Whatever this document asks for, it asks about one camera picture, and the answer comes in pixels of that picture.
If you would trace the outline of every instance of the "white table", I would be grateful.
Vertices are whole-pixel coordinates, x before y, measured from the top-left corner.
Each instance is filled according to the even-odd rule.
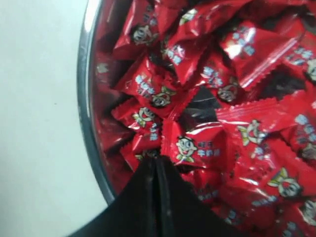
[[[86,0],[0,4],[0,236],[62,237],[105,207],[79,126]]]

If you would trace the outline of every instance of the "pile of candy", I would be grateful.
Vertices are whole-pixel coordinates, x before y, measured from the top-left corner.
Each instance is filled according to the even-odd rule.
[[[97,72],[135,60],[112,87],[130,97],[111,111],[134,135],[109,119],[98,131],[121,131],[117,157],[133,171],[169,156],[201,201],[251,236],[316,236],[313,13],[311,0],[133,0]]]

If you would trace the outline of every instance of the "black object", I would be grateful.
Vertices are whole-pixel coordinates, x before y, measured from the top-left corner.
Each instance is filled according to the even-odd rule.
[[[211,212],[168,157],[144,159],[118,198],[70,237],[241,237]]]

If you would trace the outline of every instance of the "bowl rim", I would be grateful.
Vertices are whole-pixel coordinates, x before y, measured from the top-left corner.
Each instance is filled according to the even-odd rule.
[[[107,204],[110,204],[116,195],[100,159],[100,148],[94,129],[91,83],[94,76],[92,55],[95,52],[95,30],[102,4],[105,2],[106,0],[88,0],[87,3],[78,49],[77,100],[80,126],[88,158],[101,193]]]

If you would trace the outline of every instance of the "white surface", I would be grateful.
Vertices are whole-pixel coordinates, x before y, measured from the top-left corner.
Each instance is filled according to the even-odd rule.
[[[62,237],[106,204],[79,126],[86,0],[0,3],[0,236]]]

